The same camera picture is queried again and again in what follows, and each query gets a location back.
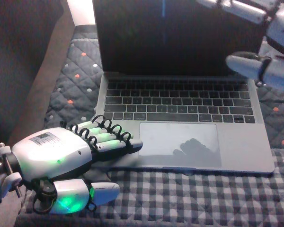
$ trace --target silver laptop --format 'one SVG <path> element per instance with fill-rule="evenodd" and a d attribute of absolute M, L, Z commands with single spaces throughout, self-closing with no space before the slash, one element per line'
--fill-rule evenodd
<path fill-rule="evenodd" d="M 253 80 L 227 55 L 264 30 L 192 0 L 93 0 L 104 75 L 96 114 L 143 141 L 104 166 L 270 173 Z"/>

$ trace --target white robotic hand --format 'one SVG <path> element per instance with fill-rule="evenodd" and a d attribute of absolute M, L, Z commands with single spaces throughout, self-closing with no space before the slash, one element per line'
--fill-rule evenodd
<path fill-rule="evenodd" d="M 284 0 L 250 0 L 253 6 L 241 1 L 197 0 L 208 8 L 218 8 L 266 27 L 267 42 L 264 41 L 263 45 L 280 55 L 236 52 L 227 57 L 226 63 L 230 69 L 245 77 L 284 90 Z"/>
<path fill-rule="evenodd" d="M 0 147 L 0 202 L 18 184 L 36 191 L 36 213 L 65 214 L 114 200 L 120 191 L 112 182 L 83 177 L 90 166 L 139 151 L 143 143 L 133 139 L 109 119 L 70 125 L 34 133 L 10 147 Z"/>

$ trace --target gray quilted mat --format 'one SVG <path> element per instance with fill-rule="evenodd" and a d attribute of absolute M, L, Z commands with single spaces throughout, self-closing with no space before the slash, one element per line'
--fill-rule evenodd
<path fill-rule="evenodd" d="M 76 27 L 44 127 L 89 120 L 101 75 L 95 28 Z M 258 96 L 275 159 L 272 175 L 112 171 L 107 175 L 121 193 L 95 213 L 33 214 L 27 191 L 16 226 L 284 226 L 284 92 L 261 87 Z"/>

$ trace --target black laptop screen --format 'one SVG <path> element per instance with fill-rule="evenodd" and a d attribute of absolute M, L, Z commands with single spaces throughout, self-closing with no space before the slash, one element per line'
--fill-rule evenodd
<path fill-rule="evenodd" d="M 104 71 L 227 75 L 227 55 L 258 52 L 265 30 L 194 0 L 93 0 Z"/>

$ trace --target trackpad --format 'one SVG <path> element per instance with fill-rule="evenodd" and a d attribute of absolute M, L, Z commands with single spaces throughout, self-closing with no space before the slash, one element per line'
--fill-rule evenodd
<path fill-rule="evenodd" d="M 215 124 L 141 123 L 142 164 L 158 167 L 221 167 Z"/>

